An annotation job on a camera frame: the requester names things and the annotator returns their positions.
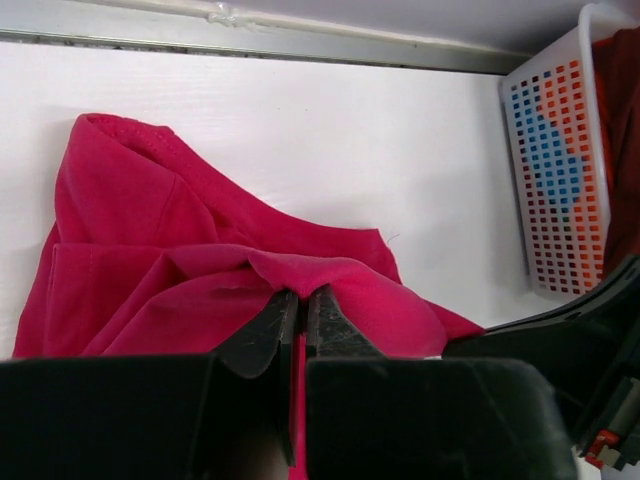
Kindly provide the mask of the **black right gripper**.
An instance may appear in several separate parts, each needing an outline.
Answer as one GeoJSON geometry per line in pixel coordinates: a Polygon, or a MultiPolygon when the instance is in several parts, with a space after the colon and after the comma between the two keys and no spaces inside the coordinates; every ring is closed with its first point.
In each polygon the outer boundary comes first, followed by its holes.
{"type": "Polygon", "coordinates": [[[554,389],[580,457],[598,469],[639,462],[639,258],[549,312],[451,341],[450,358],[509,358],[554,389]]]}

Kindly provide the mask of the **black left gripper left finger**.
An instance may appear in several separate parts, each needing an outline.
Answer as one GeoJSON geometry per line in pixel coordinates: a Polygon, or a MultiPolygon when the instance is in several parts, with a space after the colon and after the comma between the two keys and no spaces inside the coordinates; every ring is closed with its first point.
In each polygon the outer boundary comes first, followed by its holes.
{"type": "Polygon", "coordinates": [[[5,479],[212,479],[242,438],[296,461],[298,297],[283,291],[217,348],[1,365],[5,479]]]}

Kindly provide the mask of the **pink t-shirt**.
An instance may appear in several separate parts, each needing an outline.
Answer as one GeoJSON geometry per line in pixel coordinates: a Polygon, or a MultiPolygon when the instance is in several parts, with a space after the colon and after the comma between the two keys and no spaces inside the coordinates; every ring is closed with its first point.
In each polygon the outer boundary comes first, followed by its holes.
{"type": "Polygon", "coordinates": [[[296,461],[242,438],[212,479],[306,475],[306,330],[319,290],[382,353],[423,359],[479,327],[405,287],[375,230],[333,228],[263,203],[166,127],[79,116],[57,175],[55,221],[11,360],[201,354],[277,293],[299,300],[290,381],[296,461]]]}

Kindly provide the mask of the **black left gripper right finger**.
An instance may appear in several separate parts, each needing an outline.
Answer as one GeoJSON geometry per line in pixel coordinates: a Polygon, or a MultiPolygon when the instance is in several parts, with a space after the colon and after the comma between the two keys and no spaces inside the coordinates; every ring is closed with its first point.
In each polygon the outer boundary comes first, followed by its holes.
{"type": "Polygon", "coordinates": [[[511,359],[393,359],[343,314],[309,301],[311,479],[574,479],[549,383],[511,359]]]}

